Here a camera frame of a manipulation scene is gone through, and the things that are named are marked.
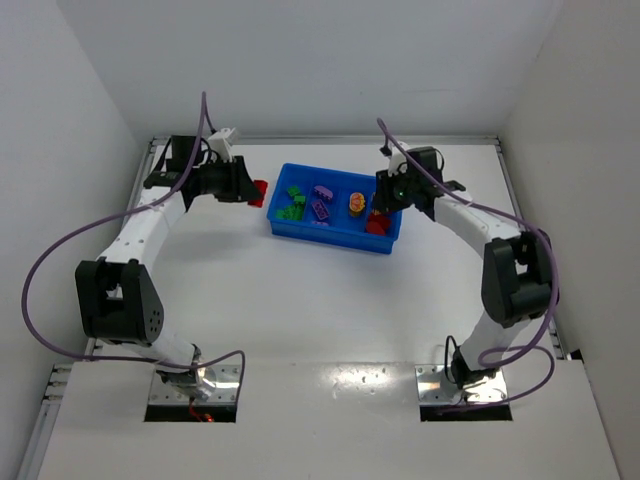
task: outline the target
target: red block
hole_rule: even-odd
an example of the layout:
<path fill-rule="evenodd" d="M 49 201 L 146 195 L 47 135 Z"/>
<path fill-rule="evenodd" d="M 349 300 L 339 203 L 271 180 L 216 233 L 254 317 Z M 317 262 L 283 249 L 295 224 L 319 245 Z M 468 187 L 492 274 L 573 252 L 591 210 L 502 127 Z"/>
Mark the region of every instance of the red block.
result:
<path fill-rule="evenodd" d="M 386 235 L 384 228 L 377 222 L 368 222 L 365 230 L 367 233 L 372 233 L 373 235 Z"/>
<path fill-rule="evenodd" d="M 264 203 L 264 196 L 267 193 L 267 187 L 269 186 L 268 182 L 264 180 L 254 180 L 253 184 L 256 186 L 260 193 L 262 194 L 262 198 L 260 200 L 253 200 L 251 202 L 247 202 L 252 207 L 262 208 L 262 204 Z"/>
<path fill-rule="evenodd" d="M 385 232 L 391 226 L 391 219 L 384 215 L 374 215 L 373 213 L 371 213 L 369 214 L 369 218 L 367 219 L 367 221 L 377 223 L 383 228 Z"/>

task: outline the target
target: white table surface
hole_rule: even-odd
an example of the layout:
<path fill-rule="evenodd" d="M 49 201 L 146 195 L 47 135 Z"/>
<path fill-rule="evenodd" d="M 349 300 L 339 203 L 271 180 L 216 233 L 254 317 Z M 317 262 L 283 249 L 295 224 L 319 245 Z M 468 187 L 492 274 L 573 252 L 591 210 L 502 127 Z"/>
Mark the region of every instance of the white table surface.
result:
<path fill-rule="evenodd" d="M 482 309 L 480 259 L 453 233 L 410 210 L 389 256 L 271 235 L 283 163 L 373 174 L 377 148 L 239 146 L 269 181 L 265 208 L 197 199 L 160 252 L 165 322 L 208 358 L 247 353 L 236 424 L 143 423 L 150 366 L 76 365 L 39 478 L 618 478 L 578 362 L 513 422 L 419 421 L 413 364 L 441 362 L 445 336 L 463 341 Z M 512 211 L 493 146 L 438 148 L 445 179 Z M 510 393 L 546 368 L 535 355 L 508 367 Z"/>

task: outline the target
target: robotic arm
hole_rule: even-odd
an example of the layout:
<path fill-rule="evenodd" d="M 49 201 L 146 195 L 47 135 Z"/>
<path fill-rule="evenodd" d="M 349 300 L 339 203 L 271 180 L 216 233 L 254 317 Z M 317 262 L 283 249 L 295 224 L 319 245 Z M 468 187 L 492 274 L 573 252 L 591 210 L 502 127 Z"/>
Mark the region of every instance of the robotic arm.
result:
<path fill-rule="evenodd" d="M 436 180 L 472 201 L 460 183 L 443 182 L 444 165 L 438 166 L 434 148 L 401 146 Z M 551 297 L 548 255 L 533 234 L 444 196 L 395 147 L 385 146 L 381 152 L 389 158 L 389 168 L 376 172 L 373 208 L 391 213 L 413 205 L 432 221 L 451 229 L 483 259 L 484 312 L 471 336 L 456 348 L 451 363 L 452 380 L 461 389 L 495 373 L 479 364 L 482 352 L 508 348 L 532 319 L 544 314 Z M 517 265 L 526 268 L 519 273 Z"/>
<path fill-rule="evenodd" d="M 95 261 L 82 261 L 75 273 L 85 334 L 158 361 L 192 365 L 200 360 L 198 347 L 165 325 L 164 309 L 151 281 L 151 270 L 162 244 L 176 222 L 200 195 L 212 194 L 225 203 L 261 205 L 264 191 L 254 184 L 242 156 L 230 147 L 235 129 L 209 137 L 211 150 L 201 150 L 179 192 L 166 202 L 134 214 L 115 241 Z M 196 137 L 171 137 L 167 149 L 144 181 L 139 205 L 166 195 L 184 173 Z M 158 366 L 157 372 L 191 398 L 206 400 L 215 389 L 206 369 Z"/>

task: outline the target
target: orange toy piece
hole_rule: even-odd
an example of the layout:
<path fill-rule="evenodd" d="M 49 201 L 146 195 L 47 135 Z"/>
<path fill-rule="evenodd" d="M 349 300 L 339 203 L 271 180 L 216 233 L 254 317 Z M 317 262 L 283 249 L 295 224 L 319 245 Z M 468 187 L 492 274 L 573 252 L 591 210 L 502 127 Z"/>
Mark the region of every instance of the orange toy piece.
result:
<path fill-rule="evenodd" d="M 349 197 L 349 215 L 352 217 L 358 217 L 364 211 L 364 207 L 366 206 L 366 202 L 364 200 L 364 195 L 360 192 L 354 192 Z"/>

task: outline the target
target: blue tray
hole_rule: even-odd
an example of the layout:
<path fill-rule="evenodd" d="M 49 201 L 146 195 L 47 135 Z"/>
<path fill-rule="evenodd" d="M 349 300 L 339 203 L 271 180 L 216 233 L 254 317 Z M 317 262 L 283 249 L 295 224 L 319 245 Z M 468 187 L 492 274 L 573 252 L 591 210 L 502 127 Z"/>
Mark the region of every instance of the blue tray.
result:
<path fill-rule="evenodd" d="M 287 189 L 294 185 L 307 200 L 302 220 L 276 218 L 277 210 L 293 204 Z M 323 200 L 329 210 L 329 219 L 325 220 L 329 226 L 311 223 L 317 221 L 311 208 L 311 202 L 318 199 L 313 193 L 316 185 L 322 185 L 333 192 L 331 203 Z M 371 212 L 371 195 L 375 190 L 376 178 L 372 176 L 286 163 L 280 171 L 267 212 L 271 231 L 274 235 L 389 254 L 400 233 L 402 213 L 391 215 L 391 227 L 385 236 L 366 233 L 367 217 Z M 367 201 L 365 211 L 357 218 L 349 215 L 349 196 L 354 192 L 362 193 Z"/>

